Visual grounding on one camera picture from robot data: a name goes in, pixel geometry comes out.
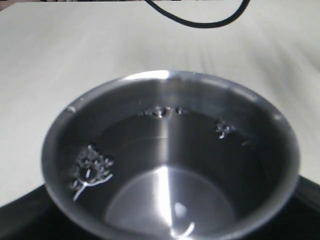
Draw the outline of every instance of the white table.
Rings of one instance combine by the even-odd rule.
[[[159,2],[217,21],[238,0]],[[184,70],[243,84],[276,105],[320,184],[320,3],[253,0],[234,23],[193,29],[145,2],[16,3],[0,12],[0,206],[43,184],[40,151],[58,113],[113,78]]]

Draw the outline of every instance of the countertop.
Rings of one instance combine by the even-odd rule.
[[[161,1],[218,21],[240,1]],[[320,184],[320,2],[253,0],[222,28],[194,29],[142,1],[16,3],[0,12],[0,206],[43,184],[40,154],[60,111],[91,88],[150,70],[216,75],[287,117],[302,176]]]

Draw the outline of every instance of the black cable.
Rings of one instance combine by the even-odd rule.
[[[145,0],[151,7],[153,7],[158,13],[162,14],[163,16],[188,27],[191,28],[197,28],[197,29],[213,29],[213,28],[219,28],[223,27],[225,25],[228,25],[232,23],[233,21],[237,20],[241,14],[246,10],[250,0],[242,0],[241,5],[239,8],[229,16],[228,18],[216,21],[216,22],[194,22],[194,21],[188,21],[183,18],[180,18],[176,15],[173,15],[172,13],[164,10],[163,8],[159,7],[157,4],[155,4],[152,0]]]

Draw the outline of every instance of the black stove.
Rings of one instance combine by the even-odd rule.
[[[64,216],[44,186],[0,208],[0,239],[98,240]],[[291,239],[320,240],[320,186],[304,177],[283,210],[244,240]]]

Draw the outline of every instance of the metal pot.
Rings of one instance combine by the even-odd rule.
[[[42,149],[45,186],[102,239],[233,240],[272,218],[298,179],[284,116],[218,77],[150,71],[67,106]]]

